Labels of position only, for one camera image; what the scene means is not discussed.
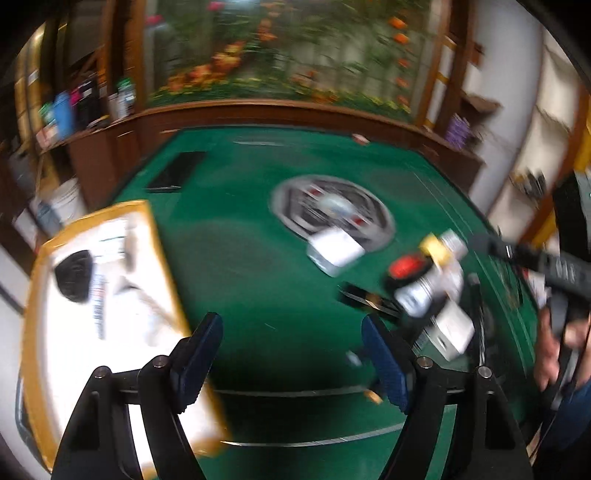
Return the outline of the person's right hand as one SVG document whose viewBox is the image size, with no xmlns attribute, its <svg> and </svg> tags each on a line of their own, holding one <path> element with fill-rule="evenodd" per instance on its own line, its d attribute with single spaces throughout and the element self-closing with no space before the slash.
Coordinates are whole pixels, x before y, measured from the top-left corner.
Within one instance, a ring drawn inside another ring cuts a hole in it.
<svg viewBox="0 0 591 480">
<path fill-rule="evenodd" d="M 581 363 L 575 379 L 576 388 L 581 389 L 590 381 L 590 318 L 571 321 L 566 326 L 564 341 L 566 346 L 579 351 Z M 559 353 L 560 341 L 552 333 L 550 311 L 545 307 L 538 316 L 533 370 L 534 380 L 541 391 L 558 379 Z"/>
</svg>

